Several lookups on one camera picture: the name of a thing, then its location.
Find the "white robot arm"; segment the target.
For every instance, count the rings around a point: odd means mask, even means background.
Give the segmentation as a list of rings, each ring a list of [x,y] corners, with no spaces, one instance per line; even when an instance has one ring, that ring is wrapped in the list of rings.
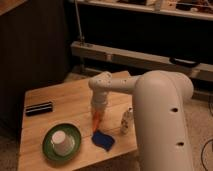
[[[184,103],[192,98],[192,81],[183,73],[162,70],[114,78],[103,72],[88,82],[92,90],[92,128],[105,113],[110,92],[132,96],[139,163],[142,171],[194,171]]]

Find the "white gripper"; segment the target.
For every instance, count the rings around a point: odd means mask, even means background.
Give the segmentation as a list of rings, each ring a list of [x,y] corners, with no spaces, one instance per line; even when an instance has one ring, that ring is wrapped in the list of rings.
[[[105,116],[105,109],[108,104],[108,93],[105,91],[94,91],[91,98],[91,115],[92,118],[96,117],[96,112],[100,112],[100,121]]]

